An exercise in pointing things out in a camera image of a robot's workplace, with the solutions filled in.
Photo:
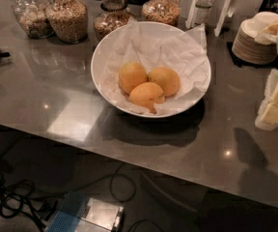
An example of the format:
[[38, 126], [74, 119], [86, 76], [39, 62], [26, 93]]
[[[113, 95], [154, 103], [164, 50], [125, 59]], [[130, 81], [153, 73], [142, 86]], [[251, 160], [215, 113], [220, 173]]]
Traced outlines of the stack of white plates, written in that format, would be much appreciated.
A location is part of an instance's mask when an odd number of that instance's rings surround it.
[[278, 14], [260, 12], [241, 22], [232, 46], [233, 54], [248, 63], [265, 65], [277, 57]]

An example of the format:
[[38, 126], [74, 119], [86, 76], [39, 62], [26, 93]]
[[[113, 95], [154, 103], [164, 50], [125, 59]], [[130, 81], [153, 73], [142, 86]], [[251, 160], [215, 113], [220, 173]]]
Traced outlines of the blue and metal floor box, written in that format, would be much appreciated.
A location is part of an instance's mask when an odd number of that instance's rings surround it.
[[122, 232], [124, 208], [71, 191], [45, 232]]

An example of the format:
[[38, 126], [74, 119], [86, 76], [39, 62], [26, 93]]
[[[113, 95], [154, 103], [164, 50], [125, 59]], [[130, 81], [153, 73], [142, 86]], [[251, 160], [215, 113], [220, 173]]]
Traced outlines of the far left glass jar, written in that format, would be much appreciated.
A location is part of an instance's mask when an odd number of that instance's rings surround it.
[[45, 13], [50, 5], [49, 0], [14, 0], [14, 17], [30, 38], [43, 39], [54, 33]]

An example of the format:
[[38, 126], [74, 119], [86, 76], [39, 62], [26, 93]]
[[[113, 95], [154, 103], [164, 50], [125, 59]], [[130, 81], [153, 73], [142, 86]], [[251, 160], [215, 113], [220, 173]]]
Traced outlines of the orange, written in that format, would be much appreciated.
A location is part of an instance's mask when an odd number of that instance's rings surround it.
[[147, 72], [140, 63], [128, 62], [119, 69], [119, 86], [127, 94], [146, 81]]
[[166, 97], [175, 95], [180, 89], [179, 75], [168, 67], [156, 67], [148, 73], [149, 82], [158, 84]]
[[135, 105], [148, 108], [155, 113], [155, 105], [165, 102], [163, 89], [154, 82], [145, 82], [135, 87], [129, 94], [128, 100]]

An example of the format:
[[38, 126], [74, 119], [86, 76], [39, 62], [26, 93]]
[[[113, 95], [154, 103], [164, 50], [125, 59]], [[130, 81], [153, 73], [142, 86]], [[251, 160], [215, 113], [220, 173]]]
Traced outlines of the centre glass jar with granola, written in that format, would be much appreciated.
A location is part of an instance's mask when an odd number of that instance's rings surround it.
[[101, 0], [101, 13], [94, 19], [94, 30], [101, 41], [116, 29], [136, 20], [125, 0]]

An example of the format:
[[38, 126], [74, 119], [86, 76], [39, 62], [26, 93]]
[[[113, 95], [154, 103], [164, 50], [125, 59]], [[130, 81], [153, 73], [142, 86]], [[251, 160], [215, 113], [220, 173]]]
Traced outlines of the small glass bottle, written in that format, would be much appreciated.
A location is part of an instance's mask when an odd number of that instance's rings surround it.
[[212, 0], [196, 0], [193, 18], [193, 24], [195, 26], [208, 23], [211, 7]]

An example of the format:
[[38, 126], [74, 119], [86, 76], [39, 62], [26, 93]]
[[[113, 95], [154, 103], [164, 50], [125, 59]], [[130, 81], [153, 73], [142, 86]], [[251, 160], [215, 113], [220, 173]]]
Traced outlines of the grain filled glass jar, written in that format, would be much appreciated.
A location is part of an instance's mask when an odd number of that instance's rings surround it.
[[45, 14], [62, 42], [76, 44], [87, 38], [88, 10], [79, 0], [52, 0]]

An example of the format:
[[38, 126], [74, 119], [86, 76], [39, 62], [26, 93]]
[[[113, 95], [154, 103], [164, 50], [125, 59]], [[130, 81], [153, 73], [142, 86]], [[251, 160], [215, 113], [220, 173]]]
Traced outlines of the right glass jar with cereal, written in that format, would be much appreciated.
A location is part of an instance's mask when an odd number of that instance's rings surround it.
[[180, 0], [149, 0], [142, 6], [142, 17], [147, 21], [177, 26], [180, 14]]

